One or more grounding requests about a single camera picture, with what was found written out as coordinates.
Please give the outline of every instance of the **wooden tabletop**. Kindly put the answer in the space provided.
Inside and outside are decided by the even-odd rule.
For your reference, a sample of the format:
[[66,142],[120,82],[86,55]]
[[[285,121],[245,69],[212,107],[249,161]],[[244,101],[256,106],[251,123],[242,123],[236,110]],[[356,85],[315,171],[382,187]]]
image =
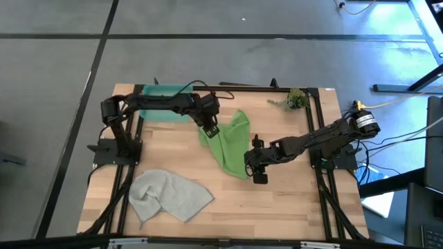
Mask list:
[[[132,93],[133,89],[134,84],[117,84],[114,95]],[[325,124],[329,124],[341,117],[336,92],[334,89],[319,91]],[[234,100],[219,100],[219,123],[229,123],[236,110],[241,109],[251,122],[251,139],[258,134],[266,145],[285,136],[301,136],[309,132],[304,109],[288,112],[266,102],[268,99],[283,100],[287,93],[234,91],[233,94]],[[317,129],[315,107],[312,112]],[[133,134],[137,117],[134,117]],[[267,167],[269,183],[257,185],[252,179],[245,181],[223,172],[209,148],[200,145],[197,132],[193,121],[144,122],[143,150],[134,178],[149,169],[165,169],[203,185],[215,200],[187,223],[167,212],[160,212],[141,228],[129,204],[126,235],[325,239],[315,172],[310,167],[308,151],[289,163]],[[109,131],[105,132],[105,137],[111,137]],[[85,231],[108,204],[115,173],[116,166],[107,165],[92,176],[78,232]],[[368,236],[355,179],[344,170],[334,173],[343,211],[359,232]],[[332,232],[336,236],[334,212],[328,208]],[[119,214],[120,206],[114,214],[112,232],[116,231]]]

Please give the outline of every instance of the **green cloth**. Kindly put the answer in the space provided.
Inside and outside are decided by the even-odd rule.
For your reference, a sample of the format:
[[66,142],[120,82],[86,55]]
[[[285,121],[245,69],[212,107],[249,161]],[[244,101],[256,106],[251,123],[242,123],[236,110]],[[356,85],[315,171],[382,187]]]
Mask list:
[[213,138],[200,129],[202,146],[209,146],[215,160],[228,174],[241,179],[248,176],[244,170],[244,153],[249,149],[249,119],[243,111],[237,110],[230,124],[218,124],[220,132]]

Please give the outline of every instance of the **gray towel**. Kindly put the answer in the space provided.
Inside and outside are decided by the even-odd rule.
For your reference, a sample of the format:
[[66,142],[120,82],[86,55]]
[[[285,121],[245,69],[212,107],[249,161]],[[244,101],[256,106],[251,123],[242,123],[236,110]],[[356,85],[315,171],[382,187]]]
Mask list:
[[160,169],[144,172],[129,190],[129,202],[141,225],[158,211],[166,211],[182,222],[189,221],[213,199],[203,186]]

